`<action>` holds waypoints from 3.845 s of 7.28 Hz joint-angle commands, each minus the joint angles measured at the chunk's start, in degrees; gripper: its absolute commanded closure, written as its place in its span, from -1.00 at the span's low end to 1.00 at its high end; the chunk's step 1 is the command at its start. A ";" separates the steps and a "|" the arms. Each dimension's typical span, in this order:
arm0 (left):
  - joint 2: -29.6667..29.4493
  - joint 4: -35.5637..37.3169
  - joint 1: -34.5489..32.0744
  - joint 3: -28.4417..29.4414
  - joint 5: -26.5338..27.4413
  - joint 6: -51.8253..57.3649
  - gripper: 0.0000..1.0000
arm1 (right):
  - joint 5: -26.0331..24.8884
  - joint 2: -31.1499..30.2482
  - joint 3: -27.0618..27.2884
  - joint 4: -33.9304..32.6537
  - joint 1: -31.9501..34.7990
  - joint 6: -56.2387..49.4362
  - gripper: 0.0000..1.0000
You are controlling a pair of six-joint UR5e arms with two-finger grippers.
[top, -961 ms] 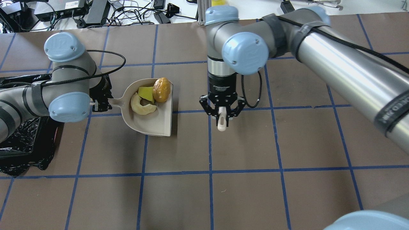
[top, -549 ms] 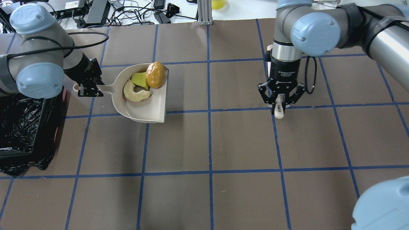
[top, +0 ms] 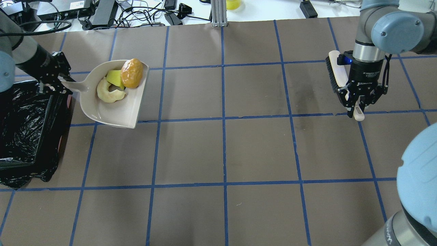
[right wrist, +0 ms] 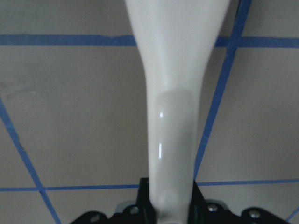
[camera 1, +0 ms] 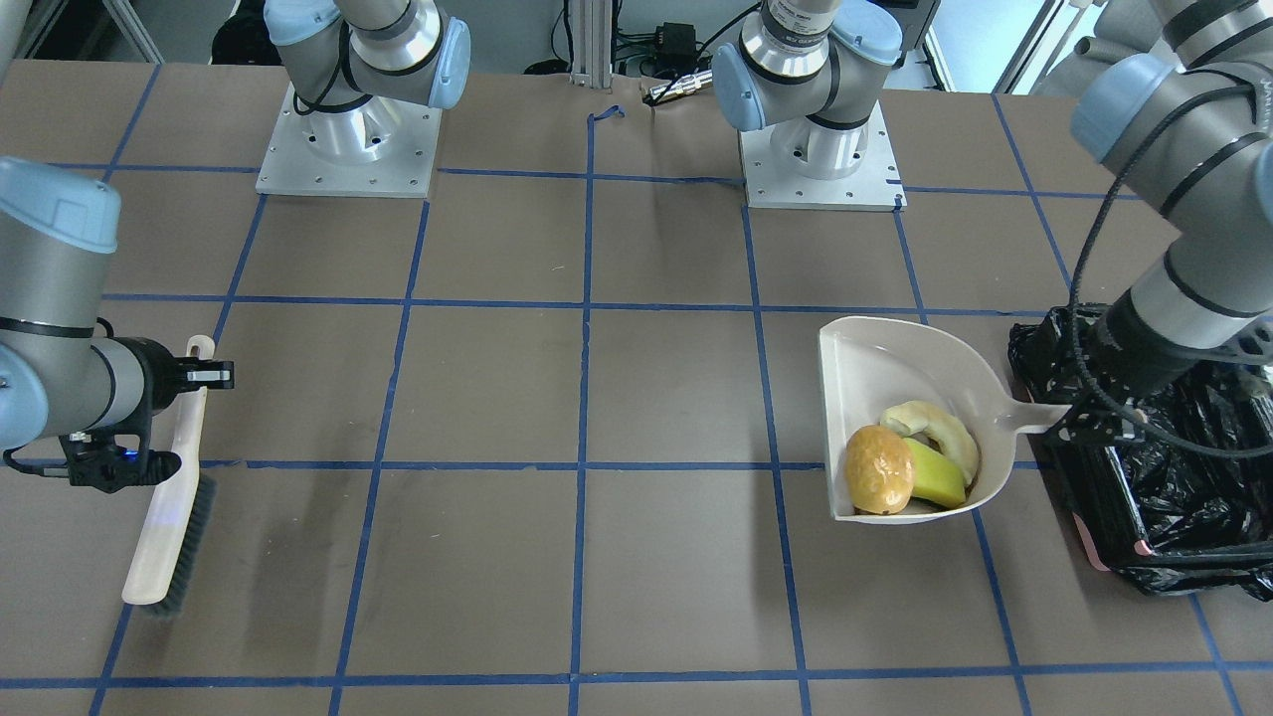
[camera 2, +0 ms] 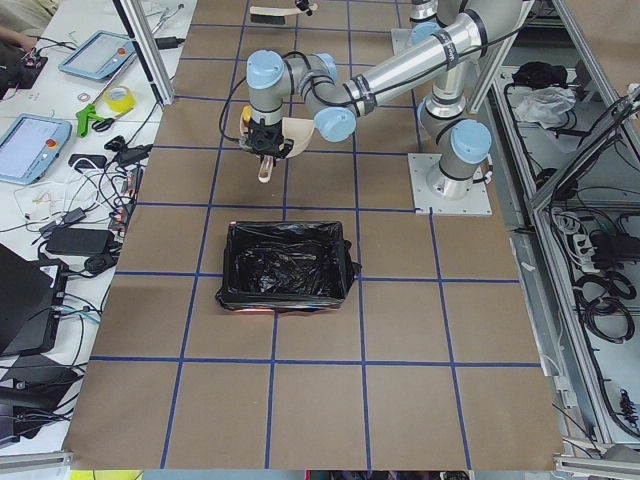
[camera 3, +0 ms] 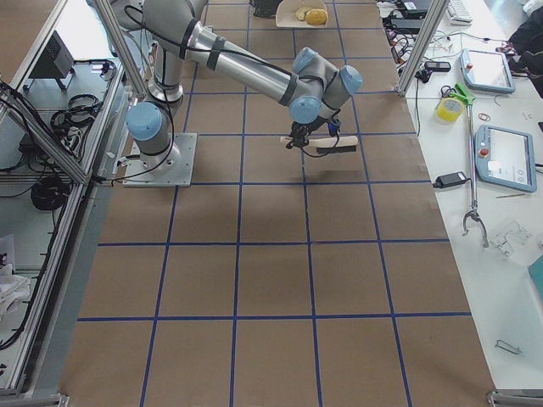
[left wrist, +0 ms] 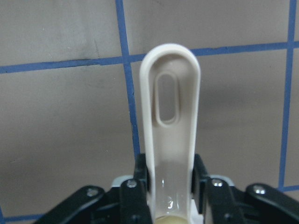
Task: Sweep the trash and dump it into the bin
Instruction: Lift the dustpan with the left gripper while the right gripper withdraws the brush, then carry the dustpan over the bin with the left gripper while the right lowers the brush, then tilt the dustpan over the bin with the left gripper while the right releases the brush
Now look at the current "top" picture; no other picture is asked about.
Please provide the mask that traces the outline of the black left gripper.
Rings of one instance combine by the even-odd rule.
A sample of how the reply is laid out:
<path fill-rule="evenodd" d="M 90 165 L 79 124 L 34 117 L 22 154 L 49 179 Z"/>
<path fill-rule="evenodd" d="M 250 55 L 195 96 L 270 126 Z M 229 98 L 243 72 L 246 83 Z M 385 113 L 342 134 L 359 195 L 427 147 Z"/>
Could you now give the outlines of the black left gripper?
<path fill-rule="evenodd" d="M 38 94 L 71 95 L 72 91 L 59 80 L 59 76 L 61 76 L 67 81 L 72 81 L 70 70 L 71 66 L 64 52 L 49 54 L 37 51 L 26 62 L 26 73 L 35 78 L 39 83 L 37 88 Z"/>

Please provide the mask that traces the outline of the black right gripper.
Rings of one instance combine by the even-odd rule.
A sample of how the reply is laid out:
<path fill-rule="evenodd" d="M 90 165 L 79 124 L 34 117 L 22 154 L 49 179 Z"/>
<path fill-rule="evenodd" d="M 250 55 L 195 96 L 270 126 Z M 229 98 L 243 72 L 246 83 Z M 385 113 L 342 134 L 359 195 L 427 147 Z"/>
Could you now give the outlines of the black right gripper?
<path fill-rule="evenodd" d="M 382 95 L 386 95 L 389 88 L 388 56 L 385 56 L 386 64 L 383 68 L 383 60 L 358 61 L 352 53 L 352 51 L 345 51 L 337 58 L 338 65 L 351 66 L 347 86 L 337 87 L 337 96 L 343 107 L 347 109 L 349 118 L 354 117 L 357 101 L 359 109 L 364 112 L 367 106 L 375 104 Z"/>

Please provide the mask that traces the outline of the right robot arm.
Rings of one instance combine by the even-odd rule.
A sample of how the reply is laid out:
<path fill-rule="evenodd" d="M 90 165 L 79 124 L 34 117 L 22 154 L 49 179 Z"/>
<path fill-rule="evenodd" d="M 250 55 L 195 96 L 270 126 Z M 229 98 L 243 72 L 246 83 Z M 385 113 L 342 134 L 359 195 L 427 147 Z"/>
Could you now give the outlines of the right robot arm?
<path fill-rule="evenodd" d="M 367 136 L 377 194 L 395 176 L 400 210 L 364 246 L 436 245 L 436 122 L 426 114 L 406 62 L 436 60 L 436 11 L 399 9 L 398 0 L 362 0 L 351 51 L 330 51 L 329 78 L 346 115 Z"/>

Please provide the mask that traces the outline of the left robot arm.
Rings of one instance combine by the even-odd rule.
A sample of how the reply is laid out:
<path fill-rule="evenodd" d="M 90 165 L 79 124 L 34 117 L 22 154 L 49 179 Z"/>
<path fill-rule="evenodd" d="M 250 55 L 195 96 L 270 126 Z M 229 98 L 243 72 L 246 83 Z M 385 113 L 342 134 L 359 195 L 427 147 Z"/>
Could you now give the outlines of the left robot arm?
<path fill-rule="evenodd" d="M 33 36 L 46 34 L 48 31 L 25 32 L 4 11 L 1 11 L 0 19 L 1 92 L 13 86 L 15 68 L 42 84 L 60 83 L 59 77 L 74 82 L 64 53 L 50 54 L 34 40 Z"/>

